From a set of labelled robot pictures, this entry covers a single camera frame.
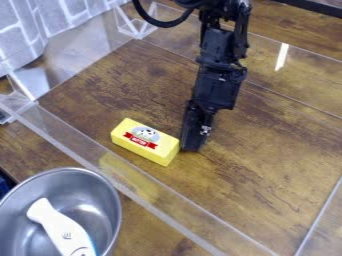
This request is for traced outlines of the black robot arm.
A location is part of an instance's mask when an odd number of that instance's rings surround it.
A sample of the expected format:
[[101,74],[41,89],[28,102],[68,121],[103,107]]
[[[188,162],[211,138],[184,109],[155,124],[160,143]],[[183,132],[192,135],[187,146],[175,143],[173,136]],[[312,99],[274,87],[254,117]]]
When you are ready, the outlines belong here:
[[232,110],[247,68],[247,27],[251,14],[248,0],[200,0],[199,71],[191,99],[184,110],[180,148],[202,149],[212,130],[214,116],[222,109]]

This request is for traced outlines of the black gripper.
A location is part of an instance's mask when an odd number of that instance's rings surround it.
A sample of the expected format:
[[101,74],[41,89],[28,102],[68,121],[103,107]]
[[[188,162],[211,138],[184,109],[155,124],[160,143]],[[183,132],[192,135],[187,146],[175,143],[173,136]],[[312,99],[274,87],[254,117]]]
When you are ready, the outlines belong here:
[[211,134],[216,110],[235,107],[247,68],[230,65],[226,69],[200,65],[191,100],[184,111],[180,146],[198,152]]

